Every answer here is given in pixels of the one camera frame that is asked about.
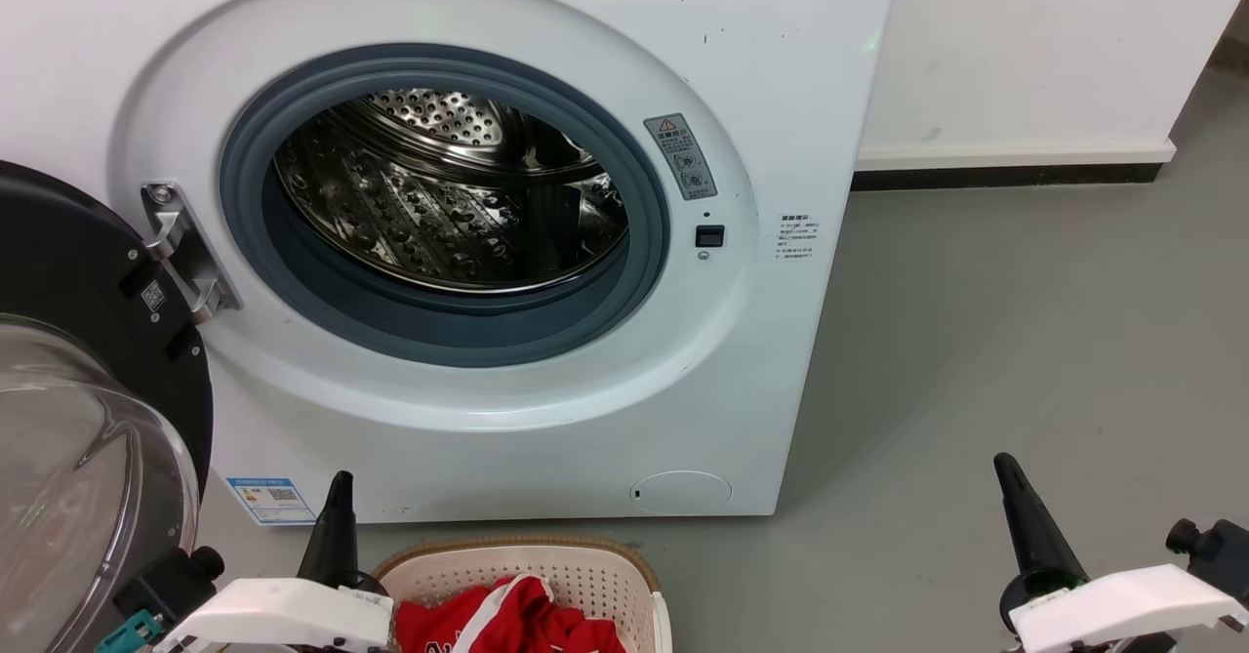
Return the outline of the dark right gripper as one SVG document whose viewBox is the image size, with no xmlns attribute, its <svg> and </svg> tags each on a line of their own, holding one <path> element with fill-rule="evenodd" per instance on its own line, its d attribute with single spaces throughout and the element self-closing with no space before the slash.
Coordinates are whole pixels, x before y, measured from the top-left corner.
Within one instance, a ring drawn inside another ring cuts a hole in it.
<svg viewBox="0 0 1249 653">
<path fill-rule="evenodd" d="M 1007 631 L 1017 634 L 1013 611 L 1042 596 L 1088 586 L 1090 579 L 1017 458 L 1002 452 L 993 457 L 993 466 L 1019 568 L 1002 592 L 998 611 Z"/>
</svg>

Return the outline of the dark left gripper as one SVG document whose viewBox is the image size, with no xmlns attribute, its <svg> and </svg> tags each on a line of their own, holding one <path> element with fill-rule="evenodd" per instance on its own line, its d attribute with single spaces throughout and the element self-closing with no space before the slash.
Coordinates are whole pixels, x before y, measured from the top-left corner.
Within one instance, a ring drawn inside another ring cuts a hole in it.
<svg viewBox="0 0 1249 653">
<path fill-rule="evenodd" d="M 360 573 L 353 474 L 347 469 L 340 469 L 331 479 L 296 577 L 330 588 L 347 587 L 370 596 L 390 597 L 378 578 Z"/>
</svg>

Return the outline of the red and white garment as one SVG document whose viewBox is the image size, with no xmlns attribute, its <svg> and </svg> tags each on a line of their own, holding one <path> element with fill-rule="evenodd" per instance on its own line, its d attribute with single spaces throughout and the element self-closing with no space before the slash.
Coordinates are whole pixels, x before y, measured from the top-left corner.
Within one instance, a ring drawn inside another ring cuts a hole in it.
<svg viewBox="0 0 1249 653">
<path fill-rule="evenodd" d="M 437 606 L 402 601 L 393 643 L 400 653 L 627 653 L 615 622 L 557 604 L 548 582 L 530 574 Z"/>
</svg>

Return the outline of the cream perforated laundry basket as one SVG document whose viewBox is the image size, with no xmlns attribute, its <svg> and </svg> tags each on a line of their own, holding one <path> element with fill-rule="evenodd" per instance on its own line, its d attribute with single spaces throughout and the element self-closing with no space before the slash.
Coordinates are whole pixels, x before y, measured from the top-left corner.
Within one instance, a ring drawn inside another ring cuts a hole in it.
<svg viewBox="0 0 1249 653">
<path fill-rule="evenodd" d="M 629 547 L 582 536 L 462 539 L 398 551 L 372 572 L 393 601 L 440 606 L 508 576 L 540 576 L 561 607 L 616 623 L 628 653 L 673 653 L 659 578 Z"/>
</svg>

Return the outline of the silver metal door hinge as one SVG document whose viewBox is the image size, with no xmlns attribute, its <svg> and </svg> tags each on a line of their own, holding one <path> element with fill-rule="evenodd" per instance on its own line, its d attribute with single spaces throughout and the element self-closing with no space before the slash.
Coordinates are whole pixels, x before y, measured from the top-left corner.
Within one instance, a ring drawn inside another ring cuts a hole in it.
<svg viewBox="0 0 1249 653">
<path fill-rule="evenodd" d="M 187 301 L 195 323 L 244 308 L 237 290 L 199 218 L 174 182 L 147 182 L 140 199 L 152 233 L 144 238 L 147 255 L 160 263 Z"/>
</svg>

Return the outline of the stainless steel washing machine drum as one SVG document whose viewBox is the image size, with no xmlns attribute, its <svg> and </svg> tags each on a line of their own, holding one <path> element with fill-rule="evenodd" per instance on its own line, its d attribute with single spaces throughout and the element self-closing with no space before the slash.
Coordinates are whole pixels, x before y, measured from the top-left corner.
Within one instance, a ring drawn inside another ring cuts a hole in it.
<svg viewBox="0 0 1249 653">
<path fill-rule="evenodd" d="M 272 169 L 326 243 L 410 287 L 460 296 L 571 282 L 629 231 L 620 190 L 575 139 L 456 90 L 326 107 L 285 139 Z"/>
</svg>

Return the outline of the black round glass washer door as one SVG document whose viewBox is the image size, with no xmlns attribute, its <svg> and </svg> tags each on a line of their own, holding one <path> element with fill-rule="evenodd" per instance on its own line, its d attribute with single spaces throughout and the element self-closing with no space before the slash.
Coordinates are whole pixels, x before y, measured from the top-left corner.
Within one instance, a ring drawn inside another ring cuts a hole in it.
<svg viewBox="0 0 1249 653">
<path fill-rule="evenodd" d="M 97 199 L 0 162 L 0 653 L 92 653 L 122 626 L 119 588 L 190 553 L 211 454 L 174 276 Z"/>
</svg>

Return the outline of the blue energy label sticker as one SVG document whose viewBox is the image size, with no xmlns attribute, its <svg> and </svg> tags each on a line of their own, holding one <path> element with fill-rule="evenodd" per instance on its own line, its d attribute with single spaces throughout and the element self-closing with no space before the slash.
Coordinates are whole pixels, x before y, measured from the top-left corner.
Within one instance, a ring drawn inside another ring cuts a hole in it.
<svg viewBox="0 0 1249 653">
<path fill-rule="evenodd" d="M 289 478 L 240 478 L 229 476 L 224 483 L 264 527 L 304 527 L 315 524 L 317 516 Z"/>
</svg>

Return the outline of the grey rubber door gasket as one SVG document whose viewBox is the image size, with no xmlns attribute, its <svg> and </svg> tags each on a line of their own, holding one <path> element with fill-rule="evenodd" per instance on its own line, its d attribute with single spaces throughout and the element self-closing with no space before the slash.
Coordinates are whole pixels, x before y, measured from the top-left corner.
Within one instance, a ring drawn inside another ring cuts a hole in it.
<svg viewBox="0 0 1249 653">
<path fill-rule="evenodd" d="M 468 92 L 562 130 L 620 190 L 629 217 L 624 243 L 580 278 L 516 296 L 410 287 L 326 243 L 287 199 L 274 156 L 326 107 L 401 87 Z M 219 185 L 234 243 L 286 306 L 352 345 L 438 367 L 513 367 L 598 341 L 651 296 L 672 238 L 664 184 L 620 119 L 557 76 L 453 45 L 353 47 L 276 77 L 239 114 Z"/>
</svg>

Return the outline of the round drain filter cover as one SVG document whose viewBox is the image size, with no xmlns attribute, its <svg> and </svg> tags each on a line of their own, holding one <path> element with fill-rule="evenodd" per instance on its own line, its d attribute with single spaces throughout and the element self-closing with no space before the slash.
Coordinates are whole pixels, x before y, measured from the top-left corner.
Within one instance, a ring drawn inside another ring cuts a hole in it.
<svg viewBox="0 0 1249 653">
<path fill-rule="evenodd" d="M 697 516 L 719 513 L 732 497 L 722 476 L 698 469 L 669 469 L 638 479 L 629 501 L 648 514 Z"/>
</svg>

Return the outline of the black and white baseboard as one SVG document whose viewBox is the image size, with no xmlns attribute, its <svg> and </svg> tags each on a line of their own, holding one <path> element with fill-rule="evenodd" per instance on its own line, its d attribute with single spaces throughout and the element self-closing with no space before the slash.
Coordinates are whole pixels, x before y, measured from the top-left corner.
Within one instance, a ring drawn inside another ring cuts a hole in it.
<svg viewBox="0 0 1249 653">
<path fill-rule="evenodd" d="M 1093 144 L 1042 146 L 1023 151 L 868 151 L 852 179 L 852 194 L 901 194 L 999 187 L 1152 184 L 1170 164 L 1177 146 Z"/>
</svg>

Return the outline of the small printed text label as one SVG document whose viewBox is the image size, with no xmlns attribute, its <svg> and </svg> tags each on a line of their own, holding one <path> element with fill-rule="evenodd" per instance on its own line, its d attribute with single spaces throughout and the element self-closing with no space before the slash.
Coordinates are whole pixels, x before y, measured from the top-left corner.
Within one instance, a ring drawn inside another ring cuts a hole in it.
<svg viewBox="0 0 1249 653">
<path fill-rule="evenodd" d="M 778 261 L 813 258 L 821 238 L 821 221 L 812 214 L 781 214 L 773 236 Z"/>
</svg>

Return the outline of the white front-load washing machine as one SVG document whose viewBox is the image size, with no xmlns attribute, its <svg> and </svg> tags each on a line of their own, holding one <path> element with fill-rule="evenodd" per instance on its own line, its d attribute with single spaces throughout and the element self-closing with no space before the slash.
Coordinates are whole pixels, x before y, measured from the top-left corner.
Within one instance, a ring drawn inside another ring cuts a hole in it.
<svg viewBox="0 0 1249 653">
<path fill-rule="evenodd" d="M 227 478 L 289 478 L 358 519 L 629 518 L 646 476 L 776 509 L 892 0 L 0 0 L 0 162 L 70 184 L 147 238 L 174 182 L 244 308 L 197 325 Z M 557 76 L 637 139 L 669 199 L 646 302 L 571 353 L 497 368 L 392 358 L 321 330 L 224 221 L 224 142 L 255 92 L 382 44 L 481 50 Z M 718 194 L 686 202 L 644 120 L 683 114 Z M 778 261 L 781 214 L 821 221 Z M 723 223 L 722 248 L 696 248 Z"/>
</svg>

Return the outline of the grey warning sticker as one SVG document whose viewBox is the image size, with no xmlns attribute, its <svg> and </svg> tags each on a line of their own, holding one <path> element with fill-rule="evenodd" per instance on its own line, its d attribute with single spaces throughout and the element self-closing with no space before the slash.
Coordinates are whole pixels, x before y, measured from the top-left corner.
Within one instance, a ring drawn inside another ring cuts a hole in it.
<svg viewBox="0 0 1249 653">
<path fill-rule="evenodd" d="M 704 151 L 699 146 L 693 130 L 683 114 L 652 116 L 644 120 L 644 129 L 651 134 L 664 164 L 674 176 L 686 202 L 713 199 L 718 194 L 714 177 L 706 164 Z"/>
</svg>

